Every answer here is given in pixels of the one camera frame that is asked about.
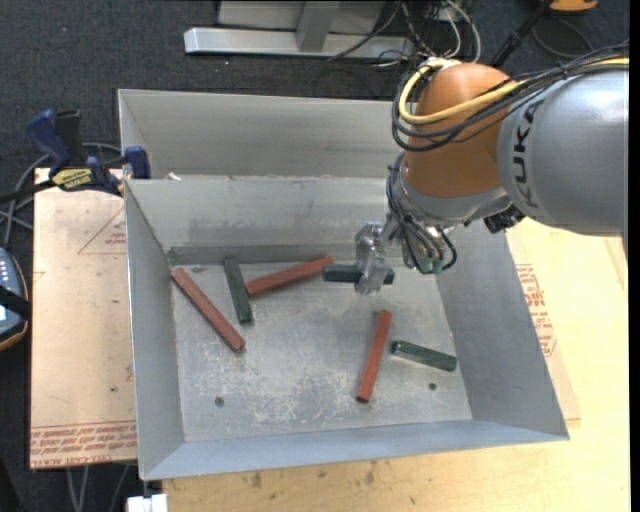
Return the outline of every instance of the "dark green block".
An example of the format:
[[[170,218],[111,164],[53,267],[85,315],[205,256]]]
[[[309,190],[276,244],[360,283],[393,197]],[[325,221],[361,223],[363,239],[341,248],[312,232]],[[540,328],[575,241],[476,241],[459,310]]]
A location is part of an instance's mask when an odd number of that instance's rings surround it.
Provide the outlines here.
[[[408,341],[394,341],[391,346],[391,353],[395,356],[415,361],[416,363],[433,366],[445,372],[452,372],[458,365],[458,360],[449,354],[414,345]]]
[[[235,258],[226,258],[223,261],[223,265],[238,322],[241,324],[249,324],[253,321],[253,312],[251,311],[247,289],[244,286],[240,265]]]
[[[331,283],[357,283],[362,273],[355,265],[325,265],[322,268],[322,279]],[[392,284],[396,274],[393,269],[384,278],[383,284]]]

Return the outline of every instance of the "electrical cable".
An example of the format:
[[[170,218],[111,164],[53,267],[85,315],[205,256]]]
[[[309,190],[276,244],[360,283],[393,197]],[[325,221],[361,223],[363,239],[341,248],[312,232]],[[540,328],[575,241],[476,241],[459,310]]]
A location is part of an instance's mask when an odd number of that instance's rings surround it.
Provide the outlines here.
[[[427,252],[427,257],[432,260],[438,259],[442,261],[444,259],[444,254],[439,248],[439,244],[435,241],[435,239],[432,238],[432,235],[428,231],[426,231],[422,226],[420,226],[413,220],[413,217],[402,207],[401,203],[395,196],[395,182],[400,172],[401,161],[402,155],[400,155],[396,159],[394,165],[389,168],[390,174],[387,178],[386,184],[389,212],[396,219],[396,222],[400,226],[400,232],[402,233],[402,237],[404,239],[405,245],[409,252],[409,257],[411,258],[414,268],[416,268],[423,275],[435,274],[436,272],[434,270],[425,271],[422,269],[412,247],[412,242],[407,233],[413,235],[413,237],[424,247],[425,251]],[[442,269],[440,270],[443,271],[451,268],[455,264],[457,260],[457,252],[453,243],[448,239],[444,231],[440,228],[437,228],[437,232],[451,251],[451,259],[449,260],[449,262],[444,264],[442,266]]]
[[[66,473],[67,473],[67,487],[69,488],[69,495],[71,496],[71,505],[73,506],[73,510],[74,512],[82,512],[82,509],[84,508],[84,496],[87,490],[87,482],[89,480],[89,466],[87,465],[84,467],[79,498],[76,496],[71,469],[67,468]]]
[[[570,28],[571,30],[573,30],[573,32],[582,40],[582,42],[585,44],[585,46],[589,49],[589,51],[594,51],[595,48],[593,47],[593,45],[591,44],[591,42],[587,39],[587,36],[585,36],[577,27],[575,27],[574,25],[572,25],[571,23],[563,20],[563,19],[558,19],[556,17],[551,17],[549,18],[550,20],[554,20],[568,28]],[[534,26],[531,29],[531,35],[533,36],[533,38],[535,39],[535,41],[546,51],[548,51],[549,53],[551,53],[552,55],[555,55],[557,57],[564,57],[564,58],[568,58],[568,59],[575,59],[577,57],[580,57],[581,54],[575,54],[575,53],[566,53],[566,52],[562,52],[560,50],[557,50],[551,46],[549,46],[547,43],[545,43],[542,38],[540,37],[540,34],[538,34],[537,28]]]
[[[116,503],[118,502],[118,498],[120,497],[120,491],[122,490],[122,486],[124,485],[124,480],[127,476],[127,472],[131,466],[129,464],[125,464],[124,470],[122,471],[122,475],[120,475],[120,479],[118,480],[118,484],[116,485],[115,490],[113,491],[113,496],[111,497],[111,503],[107,512],[113,512],[116,507]]]
[[[473,59],[471,59],[471,62],[478,62],[480,60],[480,56],[482,55],[482,41],[480,39],[480,32],[478,32],[478,28],[476,27],[476,24],[473,23],[473,21],[471,20],[471,17],[466,12],[464,12],[462,8],[459,5],[457,5],[455,2],[452,2],[451,0],[447,0],[447,4],[453,7],[457,11],[457,13],[462,17],[462,19],[466,21],[469,27],[471,28],[471,32],[473,33],[473,37],[476,42],[476,45],[475,45],[476,54],[474,55]]]
[[[445,11],[445,15],[447,16],[447,18],[449,19],[449,25],[451,26],[451,30],[453,31],[454,35],[456,36],[456,49],[455,50],[449,50],[448,52],[445,52],[443,57],[450,59],[452,57],[455,57],[456,55],[458,55],[460,53],[460,49],[462,48],[462,37],[460,36],[460,31],[458,30],[458,25],[456,25],[455,21],[453,21],[453,18],[451,17],[451,13],[449,11]]]
[[[398,86],[399,92],[396,94],[392,105],[392,134],[394,135],[394,140],[405,150],[429,151],[454,142],[454,139],[463,129],[500,112],[502,109],[521,102],[524,98],[548,89],[558,81],[609,69],[628,69],[629,57],[628,45],[603,48],[556,68],[509,78],[470,101],[440,112],[416,116],[408,111],[408,96],[412,93],[416,84],[422,79],[429,79],[430,73],[433,74],[434,70],[441,70],[451,64],[460,63],[437,58],[427,60],[413,75],[406,79],[404,84],[401,83]],[[460,114],[471,108],[477,109],[477,112],[455,125],[431,130],[424,128],[427,124],[448,119],[452,115]],[[429,142],[423,146],[411,146],[400,138],[399,133],[418,139],[427,139]]]
[[[85,142],[82,145],[83,147],[86,147],[86,148],[93,148],[98,150],[98,152],[100,153],[101,160],[103,156],[103,150],[108,150],[115,153],[121,152],[118,146],[115,146],[113,144],[103,143],[103,142]],[[18,179],[18,182],[16,183],[16,186],[14,188],[14,192],[18,192],[23,189],[25,182],[27,181],[27,179],[32,177],[33,172],[36,169],[47,167],[46,163],[49,159],[50,159],[49,155],[43,155],[40,158],[38,158],[35,162],[33,162],[31,165],[29,165],[29,167],[27,167],[27,169],[22,173],[22,175]],[[108,160],[105,163],[112,164],[116,161],[118,161],[119,163],[122,163],[121,157]],[[20,210],[28,206],[32,201],[33,201],[33,197],[29,197],[23,200],[21,203],[17,203],[17,200],[14,199],[9,203],[9,208],[7,212],[0,211],[0,226],[2,225],[3,222],[6,222],[4,238],[2,242],[0,242],[0,245],[2,245],[3,247],[9,247],[13,224],[17,224],[25,229],[33,231],[33,225],[15,217],[16,213],[18,213]]]
[[[362,48],[365,44],[367,44],[369,41],[371,41],[371,39],[373,39],[375,36],[377,36],[380,32],[382,32],[384,29],[386,29],[389,25],[391,25],[391,22],[394,20],[394,18],[396,17],[396,15],[398,14],[398,11],[400,10],[400,6],[402,5],[402,2],[395,2],[395,7],[393,8],[392,13],[389,15],[389,17],[387,18],[387,20],[376,30],[374,30],[373,32],[371,32],[371,34],[369,34],[368,36],[366,36],[364,39],[362,39],[359,43],[353,45],[351,48],[348,48],[347,50],[338,53],[337,55],[333,55],[331,57],[329,57],[327,59],[327,61],[332,61],[332,60],[337,60],[337,59],[341,59],[343,57],[346,57],[347,55],[352,54],[353,52],[355,52],[356,50]]]

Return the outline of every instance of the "yellow clamp label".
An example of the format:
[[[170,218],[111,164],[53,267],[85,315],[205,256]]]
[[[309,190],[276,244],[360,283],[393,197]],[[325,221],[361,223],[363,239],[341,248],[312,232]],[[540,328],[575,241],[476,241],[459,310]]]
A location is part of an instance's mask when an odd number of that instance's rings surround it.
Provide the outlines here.
[[[91,183],[91,169],[62,169],[51,178],[56,185],[67,190]]]

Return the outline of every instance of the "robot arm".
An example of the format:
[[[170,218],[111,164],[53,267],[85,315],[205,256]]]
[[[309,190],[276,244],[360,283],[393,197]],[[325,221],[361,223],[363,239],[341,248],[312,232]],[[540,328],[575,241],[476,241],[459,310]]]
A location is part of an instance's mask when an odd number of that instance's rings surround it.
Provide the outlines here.
[[[528,216],[577,233],[620,235],[628,69],[628,45],[520,78],[482,64],[424,62],[393,103],[393,134],[405,151],[390,167],[386,223],[357,235],[356,290],[380,289],[391,271],[385,253],[398,240],[408,267],[446,270],[457,258],[447,235],[476,220],[491,232]]]

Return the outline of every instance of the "black electronic device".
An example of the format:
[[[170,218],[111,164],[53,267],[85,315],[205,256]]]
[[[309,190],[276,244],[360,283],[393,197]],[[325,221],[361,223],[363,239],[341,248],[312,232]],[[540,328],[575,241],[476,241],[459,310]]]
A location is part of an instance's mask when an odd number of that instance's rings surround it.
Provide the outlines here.
[[[28,318],[24,277],[11,253],[0,247],[0,350],[20,341]]]

